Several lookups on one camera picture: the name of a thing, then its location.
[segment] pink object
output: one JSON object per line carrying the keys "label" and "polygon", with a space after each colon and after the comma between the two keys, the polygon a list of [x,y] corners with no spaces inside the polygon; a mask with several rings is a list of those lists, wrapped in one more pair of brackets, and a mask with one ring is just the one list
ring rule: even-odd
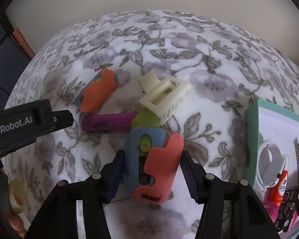
{"label": "pink object", "polygon": [[172,134],[165,148],[152,147],[149,150],[144,171],[155,178],[155,183],[152,186],[136,188],[133,192],[134,198],[153,204],[161,204],[167,200],[183,148],[183,137]]}
{"label": "pink object", "polygon": [[138,112],[90,115],[82,119],[82,130],[131,130],[132,120]]}
{"label": "pink object", "polygon": [[298,213],[297,213],[296,210],[294,210],[294,211],[292,212],[291,225],[289,226],[287,232],[290,232],[290,231],[291,231],[291,229],[294,227],[295,223],[297,222],[297,219],[298,219]]}
{"label": "pink object", "polygon": [[271,201],[264,201],[262,204],[264,205],[266,211],[268,212],[271,221],[275,222],[278,217],[277,205]]}

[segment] coral pink toy piece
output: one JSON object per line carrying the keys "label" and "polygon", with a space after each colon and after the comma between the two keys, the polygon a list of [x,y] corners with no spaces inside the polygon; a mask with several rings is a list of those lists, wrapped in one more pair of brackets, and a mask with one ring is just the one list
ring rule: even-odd
{"label": "coral pink toy piece", "polygon": [[136,188],[133,193],[134,198],[153,204],[161,204],[167,200],[183,148],[183,137],[172,134],[165,148],[152,147],[149,150],[144,171],[155,178],[155,183],[153,186]]}

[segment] cream plastic clip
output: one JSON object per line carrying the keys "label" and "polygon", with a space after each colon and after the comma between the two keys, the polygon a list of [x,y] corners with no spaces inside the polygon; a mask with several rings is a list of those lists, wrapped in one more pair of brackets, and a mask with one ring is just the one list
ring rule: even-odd
{"label": "cream plastic clip", "polygon": [[9,201],[13,214],[18,215],[23,212],[26,203],[26,191],[23,183],[17,178],[9,183]]}
{"label": "cream plastic clip", "polygon": [[148,72],[138,83],[146,93],[139,103],[159,118],[160,125],[173,116],[192,88],[188,82],[172,76],[160,81],[155,72]]}

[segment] floral fabric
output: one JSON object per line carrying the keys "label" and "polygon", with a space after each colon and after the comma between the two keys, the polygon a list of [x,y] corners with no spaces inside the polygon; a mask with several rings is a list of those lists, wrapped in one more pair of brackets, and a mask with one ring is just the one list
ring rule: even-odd
{"label": "floral fabric", "polygon": [[[245,110],[257,99],[299,114],[299,68],[264,40],[239,28],[191,13],[148,10],[110,14],[61,30],[33,58],[6,107],[49,99],[54,111],[69,109],[72,127],[40,137],[5,157],[9,178],[27,191],[26,216],[33,220],[61,179],[77,182],[99,172],[124,147],[126,133],[87,133],[73,105],[82,88],[103,68],[120,85],[97,113],[140,110],[138,79],[155,71],[189,81],[192,90],[163,126],[184,137],[193,159],[222,180],[237,182],[248,160]],[[180,169],[161,206],[136,201],[120,187],[104,206],[112,238],[194,238],[202,213],[190,198]],[[230,206],[224,205],[222,234]],[[82,205],[78,231],[84,235]]]}

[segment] purple toy piece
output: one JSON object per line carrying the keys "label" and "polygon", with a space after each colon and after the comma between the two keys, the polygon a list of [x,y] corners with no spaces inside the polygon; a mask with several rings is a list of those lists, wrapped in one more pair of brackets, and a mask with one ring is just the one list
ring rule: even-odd
{"label": "purple toy piece", "polygon": [[82,130],[131,130],[132,120],[138,112],[90,115],[82,119]]}

